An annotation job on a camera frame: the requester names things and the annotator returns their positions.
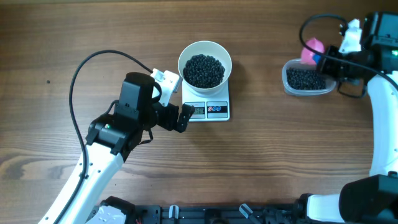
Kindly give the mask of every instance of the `white scale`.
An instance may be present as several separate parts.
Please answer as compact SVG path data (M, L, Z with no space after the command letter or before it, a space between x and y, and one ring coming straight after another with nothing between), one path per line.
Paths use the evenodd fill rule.
M194 106L195 112L189 121L227 121L231 115L229 110L228 81L216 93L204 95L182 82L182 103Z

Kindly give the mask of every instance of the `clear plastic container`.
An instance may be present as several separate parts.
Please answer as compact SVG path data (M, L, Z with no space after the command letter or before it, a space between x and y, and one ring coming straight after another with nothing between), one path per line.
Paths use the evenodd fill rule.
M294 96L316 96L316 95L322 95L326 93L330 93L336 88L336 81L326 79L326 88L323 90L296 90L293 89L289 83L287 82L287 74L286 71L289 68L299 68L299 69L307 69L307 70L315 70L316 65L305 65L300 63L300 59L293 59L288 61L285 66L282 69L282 81L285 86L285 92L289 95L294 95Z

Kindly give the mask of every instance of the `bowl of black beans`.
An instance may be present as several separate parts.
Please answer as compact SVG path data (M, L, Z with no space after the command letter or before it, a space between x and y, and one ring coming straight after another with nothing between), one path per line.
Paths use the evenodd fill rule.
M178 71L183 81L201 94L216 93L231 74L232 60L220 44L195 42L181 53Z
M333 91L336 81L325 78L315 65L302 64L301 59L288 61L282 69L285 92L294 96L315 96Z

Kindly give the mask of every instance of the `wood grain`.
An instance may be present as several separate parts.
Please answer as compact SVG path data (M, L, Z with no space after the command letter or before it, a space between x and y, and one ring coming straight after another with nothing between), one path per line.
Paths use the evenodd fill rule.
M178 72L181 51L198 40L218 42L232 56L231 120L190 123L183 134L155 128L155 140L130 154L101 198L214 205L338 193L368 174L370 101L337 93L287 96L281 68L299 57L298 31L308 16L330 12L351 20L396 7L370 0L0 6L0 223L38 222L80 156L67 96L81 60L115 49ZM339 44L336 25L316 22L306 36ZM133 71L143 72L117 55L83 67L73 98L82 135ZM172 103L181 104L180 93Z

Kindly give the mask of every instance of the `pink object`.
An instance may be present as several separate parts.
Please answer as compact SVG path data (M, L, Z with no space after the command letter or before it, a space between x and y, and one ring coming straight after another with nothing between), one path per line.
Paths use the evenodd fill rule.
M321 53L325 52L325 47L323 46L323 43L317 40L315 37L312 37L309 39L306 44L311 47L312 49L319 51ZM306 49L305 47L301 51L301 62L303 64L307 65L316 65L317 63L313 60L313 56L315 53L310 51L309 49Z

